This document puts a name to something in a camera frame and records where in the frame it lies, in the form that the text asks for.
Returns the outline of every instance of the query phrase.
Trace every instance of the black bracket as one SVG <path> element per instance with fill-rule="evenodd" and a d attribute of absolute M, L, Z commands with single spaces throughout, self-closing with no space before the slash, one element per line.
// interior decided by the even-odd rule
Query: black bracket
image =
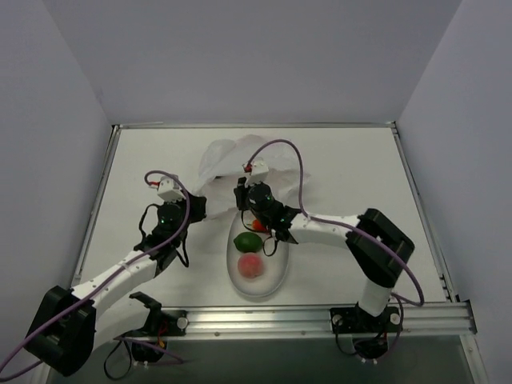
<path fill-rule="evenodd" d="M 385 331 L 388 334 L 399 331 L 400 326 L 391 322 L 391 315 L 399 315 L 398 308 L 388 306 L 376 318 L 367 314 L 357 305 L 347 308 L 331 308 L 330 320 L 333 334 L 377 334 Z"/>
<path fill-rule="evenodd" d="M 27 336 L 78 301 L 73 296 L 73 290 L 65 290 L 60 286 L 46 292 Z M 93 304 L 92 300 L 85 302 L 79 309 L 38 334 L 25 349 L 62 376 L 74 374 L 85 364 L 93 350 L 96 324 L 96 309 Z"/>
<path fill-rule="evenodd" d="M 185 336 L 186 325 L 188 324 L 186 311 L 174 310 L 169 313 L 163 313 L 162 304 L 143 292 L 136 292 L 129 297 L 144 304 L 144 307 L 150 310 L 150 314 L 142 328 L 132 330 L 126 334 L 126 336 L 132 338 L 147 336 Z M 167 323 L 167 331 L 163 334 L 159 334 L 162 324 L 165 322 Z M 163 356 L 162 352 L 135 343 L 131 347 L 131 353 L 134 360 L 137 362 L 157 362 Z"/>
<path fill-rule="evenodd" d="M 143 292 L 136 292 L 131 294 L 129 297 L 140 301 L 147 309 L 150 310 L 150 314 L 148 315 L 144 326 L 139 330 L 130 332 L 130 336 L 158 336 L 160 327 L 164 322 L 167 322 L 167 331 L 161 336 L 186 335 L 186 325 L 188 324 L 188 321 L 186 320 L 187 313 L 185 310 L 173 310 L 171 312 L 163 313 L 162 304 Z"/>

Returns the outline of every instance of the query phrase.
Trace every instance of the metal frame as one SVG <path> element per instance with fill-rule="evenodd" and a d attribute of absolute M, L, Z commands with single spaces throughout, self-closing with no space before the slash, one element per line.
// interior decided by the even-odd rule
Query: metal frame
<path fill-rule="evenodd" d="M 87 252 L 89 251 L 90 240 L 96 226 L 96 220 L 98 219 L 99 209 L 102 205 L 103 195 L 106 189 L 106 183 L 108 182 L 110 170 L 112 169 L 112 163 L 114 162 L 115 151 L 118 148 L 119 137 L 121 130 L 119 126 L 114 126 L 112 129 L 112 135 L 110 136 L 109 145 L 106 148 L 105 163 L 103 165 L 102 177 L 98 186 L 98 192 L 94 199 L 93 209 L 90 213 L 89 222 L 87 223 L 86 233 L 83 239 L 82 247 L 80 248 L 80 254 L 78 256 L 77 265 L 74 270 L 73 286 L 80 283 L 82 277 L 83 266 L 86 263 Z"/>
<path fill-rule="evenodd" d="M 416 208 L 418 209 L 418 214 L 422 221 L 423 231 L 425 232 L 426 240 L 429 244 L 430 252 L 432 253 L 434 259 L 434 264 L 439 272 L 441 284 L 445 290 L 446 298 L 451 302 L 456 302 L 458 300 L 457 291 L 450 277 L 448 265 L 446 264 L 446 260 L 442 254 L 441 247 L 439 246 L 434 232 L 432 231 L 432 226 L 427 217 L 422 197 L 419 193 L 418 187 L 416 186 L 416 181 L 414 180 L 414 176 L 409 168 L 409 164 L 407 163 L 406 155 L 403 151 L 402 143 L 400 142 L 400 133 L 398 132 L 396 125 L 394 128 L 392 128 L 392 131 L 394 135 L 394 141 L 397 145 L 398 152 L 400 153 L 400 158 L 402 159 L 403 168 L 407 175 L 410 191 L 413 194 L 414 202 L 416 203 Z"/>
<path fill-rule="evenodd" d="M 74 273 L 74 282 L 79 282 L 82 268 L 86 261 L 92 233 L 101 207 L 103 194 L 114 161 L 114 156 L 120 134 L 128 129 L 190 129 L 190 128 L 385 128 L 394 133 L 395 142 L 402 159 L 407 179 L 410 184 L 418 213 L 422 220 L 434 262 L 446 288 L 446 296 L 449 302 L 439 304 L 425 304 L 424 307 L 405 307 L 403 336 L 439 336 L 459 335 L 461 344 L 466 354 L 470 371 L 475 383 L 487 384 L 487 376 L 482 363 L 480 353 L 476 345 L 474 333 L 474 319 L 469 303 L 456 302 L 457 293 L 451 281 L 442 256 L 441 249 L 432 233 L 432 228 L 424 210 L 422 199 L 414 177 L 404 155 L 402 144 L 396 124 L 387 123 L 288 123 L 288 124 L 169 124 L 164 122 L 151 122 L 143 124 L 121 124 L 114 127 L 110 143 L 106 153 L 105 166 L 102 179 L 98 188 L 98 194 L 94 201 L 90 220 L 87 225 L 84 241 L 80 251 L 78 263 Z M 189 325 L 186 329 L 187 340 L 215 340 L 215 339 L 262 339 L 262 338 L 329 338 L 330 312 L 332 306 L 276 306 L 276 307 L 203 307 L 203 308 L 179 308 L 188 311 Z M 164 311 L 175 310 L 164 308 Z M 43 377 L 48 378 L 48 370 L 39 372 L 37 381 L 44 382 Z"/>
<path fill-rule="evenodd" d="M 187 340 L 332 338 L 332 306 L 248 306 L 179 308 L 187 311 Z M 171 312 L 176 308 L 162 308 Z M 404 307 L 403 336 L 472 335 L 474 320 L 468 303 Z M 351 338 L 351 334 L 340 338 Z"/>

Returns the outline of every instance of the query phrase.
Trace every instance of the wire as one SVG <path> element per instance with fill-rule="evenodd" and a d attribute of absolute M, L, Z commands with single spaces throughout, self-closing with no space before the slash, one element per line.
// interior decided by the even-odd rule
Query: wire
<path fill-rule="evenodd" d="M 290 140 L 286 140 L 284 138 L 278 138 L 278 139 L 266 142 L 265 144 L 260 146 L 256 150 L 256 152 L 253 153 L 253 155 L 250 157 L 247 164 L 250 165 L 252 163 L 252 161 L 254 160 L 254 158 L 256 158 L 256 156 L 258 156 L 258 154 L 262 150 L 264 150 L 268 146 L 271 146 L 272 144 L 276 144 L 278 142 L 282 142 L 282 143 L 285 143 L 285 144 L 288 144 L 289 146 L 291 146 L 297 155 L 298 167 L 299 167 L 298 205 L 299 205 L 299 208 L 300 208 L 302 214 L 304 216 L 306 216 L 308 219 L 313 220 L 314 222 L 323 222 L 325 224 L 331 224 L 331 225 L 342 226 L 344 228 L 347 228 L 348 230 L 351 230 L 351 231 L 355 232 L 356 234 L 363 236 L 367 240 L 370 240 L 373 244 L 382 248 L 409 275 L 410 280 L 413 282 L 414 287 L 416 288 L 416 291 L 418 292 L 419 302 L 414 302 L 408 298 L 404 298 L 403 296 L 401 296 L 399 294 L 394 294 L 394 296 L 396 298 L 403 300 L 404 302 L 406 302 L 408 304 L 413 305 L 413 306 L 422 306 L 423 304 L 425 304 L 425 296 L 423 294 L 423 290 L 422 290 L 421 286 L 419 285 L 419 281 L 416 279 L 416 276 L 414 276 L 413 272 L 410 270 L 410 268 L 407 266 L 407 264 L 403 260 L 401 260 L 400 257 L 391 248 L 389 248 L 386 244 L 384 244 L 383 242 L 380 242 L 379 240 L 374 238 L 372 235 L 368 234 L 364 230 L 360 230 L 359 228 L 357 228 L 355 226 L 351 226 L 350 224 L 346 224 L 345 222 L 337 222 L 335 220 L 326 220 L 324 218 L 316 218 L 315 216 L 311 216 L 310 214 L 308 214 L 306 212 L 306 208 L 304 208 L 304 204 L 302 202 L 302 190 L 304 187 L 304 165 L 302 163 L 302 156 L 301 156 L 300 151 L 298 150 L 297 146 L 295 144 L 293 144 Z"/>
<path fill-rule="evenodd" d="M 189 220 L 189 216 L 190 216 L 190 196 L 189 196 L 189 193 L 186 190 L 185 186 L 182 184 L 182 182 L 179 181 L 178 176 L 176 176 L 174 174 L 169 174 L 169 173 L 167 173 L 167 172 L 165 172 L 163 170 L 151 170 L 150 172 L 148 172 L 144 176 L 144 180 L 146 181 L 146 184 L 148 184 L 148 185 L 150 184 L 148 177 L 151 176 L 152 174 L 162 174 L 162 175 L 164 175 L 164 176 L 166 176 L 168 178 L 172 178 L 182 188 L 182 192 L 183 192 L 183 195 L 185 196 L 185 200 L 186 200 L 185 218 L 183 219 L 183 222 L 180 225 L 180 227 L 178 228 L 178 230 L 172 236 L 170 236 L 167 240 L 165 240 L 164 242 L 161 242 L 157 246 L 154 246 L 150 250 L 147 250 L 146 252 L 142 252 L 141 254 L 135 256 L 134 258 L 132 258 L 131 260 L 126 262 L 127 266 L 132 265 L 133 263 L 137 262 L 138 260 L 140 260 L 144 256 L 147 256 L 148 254 L 151 254 L 151 253 L 155 252 L 156 250 L 159 250 L 163 246 L 166 246 L 167 244 L 172 242 L 186 228 L 186 225 L 187 225 L 188 220 Z M 25 347 L 29 342 L 34 340 L 34 338 L 36 336 L 38 336 L 39 334 L 41 334 L 42 332 L 47 330 L 48 327 L 50 327 L 53 324 L 55 324 L 61 318 L 65 317 L 66 315 L 70 314 L 71 312 L 73 312 L 74 310 L 80 308 L 86 302 L 91 300 L 94 296 L 99 294 L 106 286 L 108 286 L 124 270 L 125 270 L 125 266 L 119 267 L 119 269 L 117 269 L 115 272 L 113 272 L 111 276 L 109 276 L 103 283 L 101 283 L 90 294 L 85 296 L 83 299 L 77 301 L 75 304 L 73 304 L 72 306 L 68 307 L 67 309 L 63 310 L 59 314 L 56 314 L 50 320 L 48 320 L 47 322 L 42 324 L 39 328 L 37 328 L 34 332 L 32 332 L 31 334 L 26 336 L 26 338 L 23 339 L 23 341 L 20 342 L 12 350 L 12 352 L 2 361 L 2 363 L 0 363 L 0 373 L 3 372 L 3 370 L 6 368 L 7 364 L 9 364 L 9 362 L 14 358 L 14 356 L 16 356 L 19 353 L 19 351 L 22 350 L 23 347 Z M 5 378 L 0 378 L 0 382 L 8 382 L 8 381 L 10 381 L 10 380 L 12 380 L 14 378 L 17 378 L 17 377 L 21 376 L 22 374 L 25 374 L 29 370 L 32 370 L 33 368 L 35 368 L 39 364 L 41 364 L 41 362 L 36 362 L 36 363 L 28 366 L 27 368 L 24 368 L 23 370 L 20 370 L 16 374 L 13 374 L 13 375 L 5 377 Z"/>
<path fill-rule="evenodd" d="M 124 344 L 126 350 L 128 351 L 128 356 L 130 357 L 130 363 L 128 365 L 128 369 L 126 370 L 126 372 L 124 374 L 122 374 L 121 376 L 115 377 L 109 373 L 109 371 L 106 367 L 106 364 L 108 363 L 110 356 L 112 356 L 114 354 L 114 352 L 116 350 L 118 350 L 118 348 L 120 347 L 121 344 Z M 105 361 L 103 362 L 103 372 L 105 372 L 105 376 L 107 376 L 107 378 L 109 380 L 112 380 L 113 382 L 118 382 L 119 380 L 123 380 L 128 375 L 128 373 L 131 371 L 132 364 L 133 364 L 133 358 L 131 355 L 130 346 L 128 345 L 128 342 L 119 341 L 118 344 L 112 349 L 112 351 L 105 358 Z"/>
<path fill-rule="evenodd" d="M 189 236 L 189 234 L 187 232 L 187 234 L 185 235 L 185 237 L 183 238 L 183 241 L 182 241 L 183 257 L 184 257 L 185 261 L 183 261 L 182 258 L 180 258 L 180 260 L 182 261 L 182 264 L 184 265 L 185 268 L 188 268 L 190 266 L 189 255 L 186 252 L 186 238 L 188 238 L 188 236 Z"/>
<path fill-rule="evenodd" d="M 156 346 L 154 344 L 151 344 L 150 342 L 144 342 L 142 340 L 137 340 L 136 338 L 125 338 L 124 336 L 120 336 L 118 338 L 115 338 L 114 340 L 123 341 L 123 342 L 132 342 L 133 344 L 139 344 L 141 346 L 151 348 L 152 350 L 156 350 L 157 352 L 160 352 L 161 354 L 170 356 L 174 359 L 171 362 L 165 362 L 165 364 L 163 364 L 163 363 L 158 364 L 155 362 L 155 363 L 151 364 L 152 366 L 158 366 L 158 365 L 160 365 L 160 366 L 163 366 L 163 365 L 176 366 L 176 365 L 181 365 L 185 362 L 185 360 L 183 360 L 181 357 L 177 356 L 176 354 L 173 354 L 173 353 L 169 352 L 168 350 L 164 350 L 160 346 Z"/>
<path fill-rule="evenodd" d="M 158 204 L 149 204 L 146 209 L 144 210 L 144 213 L 142 214 L 141 216 L 141 220 L 138 222 L 138 230 L 141 232 L 141 235 L 142 235 L 142 242 L 144 242 L 144 240 L 146 240 L 146 232 L 144 231 L 144 229 L 142 228 L 142 226 L 144 225 L 144 221 L 146 220 L 146 216 L 147 216 L 147 212 L 148 210 L 154 206 L 156 209 L 160 208 L 160 206 Z"/>
<path fill-rule="evenodd" d="M 270 252 L 269 254 L 266 252 L 265 250 L 265 244 L 268 240 L 270 240 L 271 238 L 273 238 L 272 236 L 269 236 L 268 238 L 266 238 L 264 241 L 263 241 L 263 253 L 265 254 L 265 256 L 267 257 L 270 257 L 270 256 L 274 256 L 275 255 L 275 252 L 276 250 L 278 250 L 278 243 L 279 243 L 279 240 L 276 240 L 274 238 L 274 249 L 272 250 L 272 252 Z"/>
<path fill-rule="evenodd" d="M 390 347 L 388 348 L 388 350 L 380 357 L 378 358 L 372 358 L 372 359 L 369 359 L 370 361 L 378 361 L 380 362 L 381 360 L 383 360 L 385 357 L 387 357 L 391 352 L 393 352 L 394 348 L 396 347 L 396 345 L 398 344 L 398 339 L 400 338 L 400 334 L 402 333 L 402 328 L 403 328 L 403 319 L 404 319 L 404 313 L 403 313 L 403 304 L 402 304 L 402 300 L 400 298 L 397 298 L 397 295 L 395 293 L 392 293 L 391 296 L 393 296 L 396 300 L 397 300 L 397 303 L 398 303 L 398 308 L 400 309 L 400 320 L 398 322 L 398 331 L 396 333 L 396 335 L 394 336 L 394 340 L 393 342 L 391 343 Z M 356 341 L 356 343 L 354 344 L 354 349 L 355 349 L 355 352 L 346 352 L 345 350 L 343 350 L 343 348 L 340 346 L 339 344 L 339 340 L 338 340 L 338 328 L 339 328 L 339 321 L 335 324 L 336 327 L 334 328 L 334 340 L 336 341 L 336 346 L 338 347 L 338 349 L 343 353 L 343 354 L 346 354 L 347 356 L 356 356 L 356 355 L 359 355 L 359 357 L 361 358 L 364 358 L 364 359 L 367 359 L 366 356 L 364 356 L 364 351 L 362 350 L 358 350 L 360 349 L 360 346 L 361 344 L 363 343 L 368 343 L 368 342 L 373 342 L 373 341 L 377 341 L 383 334 L 386 333 L 385 329 L 381 330 L 381 332 L 379 332 L 375 337 L 371 338 L 371 339 L 368 339 L 368 340 L 358 340 Z"/>

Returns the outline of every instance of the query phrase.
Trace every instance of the black mount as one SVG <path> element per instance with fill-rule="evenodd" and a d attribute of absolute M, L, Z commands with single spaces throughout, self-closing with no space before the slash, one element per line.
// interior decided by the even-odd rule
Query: black mount
<path fill-rule="evenodd" d="M 380 210 L 369 208 L 358 218 L 357 228 L 380 239 L 404 263 L 409 261 L 414 243 Z M 387 252 L 353 231 L 347 234 L 346 244 L 369 280 L 385 288 L 394 287 L 402 267 Z"/>
<path fill-rule="evenodd" d="M 162 324 L 166 323 L 167 331 L 160 336 L 185 336 L 186 328 L 178 327 L 180 318 L 186 319 L 186 311 L 174 310 L 172 312 L 162 312 L 162 304 L 143 292 L 136 292 L 130 295 L 130 298 L 140 301 L 144 307 L 150 310 L 144 326 L 138 330 L 132 330 L 125 334 L 127 337 L 155 337 L 158 336 Z M 164 355 L 157 350 L 133 343 L 131 353 L 136 362 L 157 362 Z"/>
<path fill-rule="evenodd" d="M 359 354 L 364 358 L 380 358 L 388 351 L 387 334 L 401 331 L 401 326 L 393 324 L 391 315 L 398 316 L 398 308 L 390 307 L 376 318 L 358 307 L 331 308 L 330 319 L 334 334 L 377 334 L 380 338 L 354 338 L 352 346 L 356 350 L 353 354 Z"/>
<path fill-rule="evenodd" d="M 337 327 L 339 334 L 376 334 L 382 330 L 387 333 L 396 333 L 400 326 L 390 321 L 392 314 L 399 314 L 398 308 L 388 306 L 376 318 L 359 308 L 357 304 L 347 308 L 331 308 L 331 327 L 333 333 L 336 332 Z"/>
<path fill-rule="evenodd" d="M 72 290 L 65 290 L 60 286 L 46 292 L 27 336 L 78 300 L 73 296 Z M 89 300 L 79 310 L 49 326 L 33 338 L 25 349 L 62 376 L 75 373 L 85 364 L 93 350 L 96 324 L 96 309 L 93 304 Z"/>

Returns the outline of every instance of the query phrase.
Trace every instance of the white table surface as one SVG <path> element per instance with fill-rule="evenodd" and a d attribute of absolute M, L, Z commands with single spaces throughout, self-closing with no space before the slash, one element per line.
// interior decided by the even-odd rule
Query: white table surface
<path fill-rule="evenodd" d="M 138 221 L 144 208 L 149 203 L 161 202 L 155 191 L 144 184 L 145 172 L 167 170 L 191 186 L 197 181 L 202 153 L 213 140 L 237 139 L 246 134 L 288 138 L 299 147 L 306 171 L 311 174 L 304 193 L 309 212 L 350 215 L 362 214 L 368 207 L 380 209 L 416 245 L 409 266 L 421 283 L 426 300 L 446 300 L 388 128 L 123 130 L 82 281 L 121 260 L 140 241 Z M 242 297 L 232 287 L 226 269 L 227 235 L 232 219 L 228 216 L 190 226 L 190 268 L 185 269 L 176 259 L 160 276 L 136 290 L 164 306 L 350 304 L 358 300 L 365 277 L 351 253 L 317 244 L 290 246 L 287 276 L 274 294 L 257 301 Z M 155 223 L 149 214 L 145 228 L 150 229 Z M 405 273 L 398 280 L 396 291 L 418 298 Z"/>

